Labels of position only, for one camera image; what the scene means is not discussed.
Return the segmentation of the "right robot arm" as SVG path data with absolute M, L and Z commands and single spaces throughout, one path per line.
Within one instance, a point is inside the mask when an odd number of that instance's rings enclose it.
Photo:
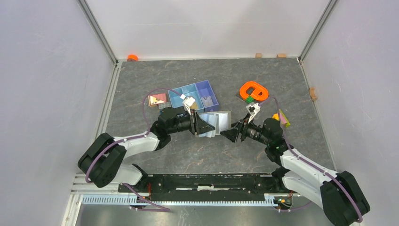
M 279 168 L 273 172 L 272 187 L 277 192 L 297 192 L 318 205 L 335 226 L 362 222 L 370 205 L 356 178 L 323 167 L 290 145 L 280 121 L 267 118 L 262 126 L 244 118 L 220 133 L 232 142 L 250 138 L 266 146 L 267 157 Z

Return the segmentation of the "card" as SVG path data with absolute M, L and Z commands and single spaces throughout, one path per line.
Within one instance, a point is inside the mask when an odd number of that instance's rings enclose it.
M 210 107 L 210 106 L 213 106 L 213 105 L 214 105 L 211 96 L 202 97 L 202 98 L 201 98 L 201 101 L 202 101 L 204 107 Z

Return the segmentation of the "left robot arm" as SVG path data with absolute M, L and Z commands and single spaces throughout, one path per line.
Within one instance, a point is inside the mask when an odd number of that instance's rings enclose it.
M 110 183 L 127 183 L 142 192 L 148 179 L 138 166 L 124 162 L 130 156 L 158 151 L 171 141 L 171 134 L 189 131 L 193 135 L 205 134 L 215 127 L 200 118 L 196 110 L 167 107 L 148 131 L 127 137 L 100 134 L 78 161 L 85 173 L 85 181 L 102 188 Z

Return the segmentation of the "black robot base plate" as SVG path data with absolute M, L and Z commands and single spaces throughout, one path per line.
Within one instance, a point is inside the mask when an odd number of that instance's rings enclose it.
M 149 201 L 262 201 L 265 194 L 292 194 L 278 178 L 282 171 L 263 173 L 147 174 L 135 185 L 121 182 L 118 192 L 148 194 Z

